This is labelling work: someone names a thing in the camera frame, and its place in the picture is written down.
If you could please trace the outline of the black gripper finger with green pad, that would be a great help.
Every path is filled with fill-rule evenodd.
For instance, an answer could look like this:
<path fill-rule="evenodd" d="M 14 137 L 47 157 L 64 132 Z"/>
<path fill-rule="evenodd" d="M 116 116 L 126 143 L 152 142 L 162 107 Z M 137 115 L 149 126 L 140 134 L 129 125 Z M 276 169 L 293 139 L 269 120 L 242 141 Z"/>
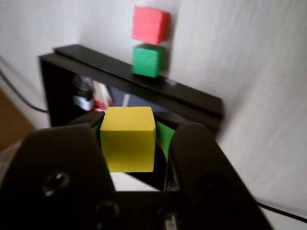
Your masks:
<path fill-rule="evenodd" d="M 187 230 L 269 230 L 271 225 L 208 128 L 168 112 L 154 118 L 174 131 L 168 159 Z"/>
<path fill-rule="evenodd" d="M 30 133 L 0 188 L 3 230 L 112 230 L 115 189 L 89 124 Z"/>

